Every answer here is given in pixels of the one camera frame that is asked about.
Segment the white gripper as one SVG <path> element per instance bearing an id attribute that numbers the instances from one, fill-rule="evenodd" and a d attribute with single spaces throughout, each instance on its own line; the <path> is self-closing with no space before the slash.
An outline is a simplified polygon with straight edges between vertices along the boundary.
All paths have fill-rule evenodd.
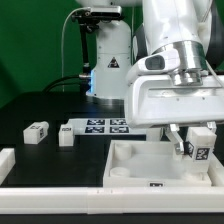
<path id="1" fill-rule="evenodd" d="M 215 133 L 217 123 L 224 122 L 224 75 L 202 78 L 202 86 L 175 86 L 169 75 L 178 63 L 165 63 L 163 70 L 149 70 L 140 59 L 126 76 L 125 118 L 132 128 L 165 128 L 165 135 L 177 155 L 184 154 L 179 126 L 208 122 Z"/>

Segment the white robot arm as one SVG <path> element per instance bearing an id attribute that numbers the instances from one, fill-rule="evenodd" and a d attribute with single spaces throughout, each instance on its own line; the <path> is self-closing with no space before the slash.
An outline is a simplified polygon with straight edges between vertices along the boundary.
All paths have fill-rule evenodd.
<path id="1" fill-rule="evenodd" d="M 77 0 L 79 23 L 97 35 L 89 99 L 124 103 L 129 127 L 163 128 L 178 154 L 181 127 L 224 122 L 224 75 L 213 0 Z"/>

